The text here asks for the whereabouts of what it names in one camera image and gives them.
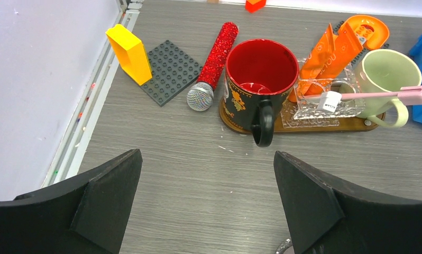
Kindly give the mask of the orange toothpaste tube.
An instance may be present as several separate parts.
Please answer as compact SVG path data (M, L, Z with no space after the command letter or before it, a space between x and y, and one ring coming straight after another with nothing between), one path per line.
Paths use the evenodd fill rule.
M288 100L296 102L299 95L304 95L312 83L307 82L309 79L316 79L323 69L327 59L335 50L335 39L332 25L329 24L326 31L312 49L308 58L304 62L299 72L298 88L296 92L291 92Z
M324 92L325 87L330 85L344 68L362 51L363 45L348 25L344 25L338 30L338 35L334 34L335 50L327 59L321 72L316 79L306 80L312 83L304 95L318 95Z

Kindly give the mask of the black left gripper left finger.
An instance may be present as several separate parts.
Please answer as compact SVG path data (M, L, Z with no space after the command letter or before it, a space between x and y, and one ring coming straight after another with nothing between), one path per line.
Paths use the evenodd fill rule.
M0 201L0 253L119 253L142 168L131 149L48 187Z

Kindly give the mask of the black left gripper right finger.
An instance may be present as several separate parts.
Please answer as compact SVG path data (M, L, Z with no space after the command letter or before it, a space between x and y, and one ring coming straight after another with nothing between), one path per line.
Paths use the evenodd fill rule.
M278 151L293 253L422 253L422 201L341 179Z

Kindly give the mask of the clear glass toothbrush holder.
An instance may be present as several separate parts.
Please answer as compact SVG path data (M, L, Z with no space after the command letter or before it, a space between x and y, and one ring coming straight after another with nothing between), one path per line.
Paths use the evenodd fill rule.
M342 120L358 116L366 107L362 98L345 98L361 92L351 64L335 78L298 78L292 92L296 101L286 101L280 112L285 129L338 127Z

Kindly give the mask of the light green mug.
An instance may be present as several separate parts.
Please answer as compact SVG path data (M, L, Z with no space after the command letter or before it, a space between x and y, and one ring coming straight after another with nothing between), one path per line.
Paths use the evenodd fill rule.
M418 66L406 55L390 50L368 52L354 69L357 84L363 93L398 92L403 87L420 86L422 74ZM365 108L356 117L387 128L404 126L409 119L407 107L397 96L365 98ZM395 123L388 123L378 115L394 107Z

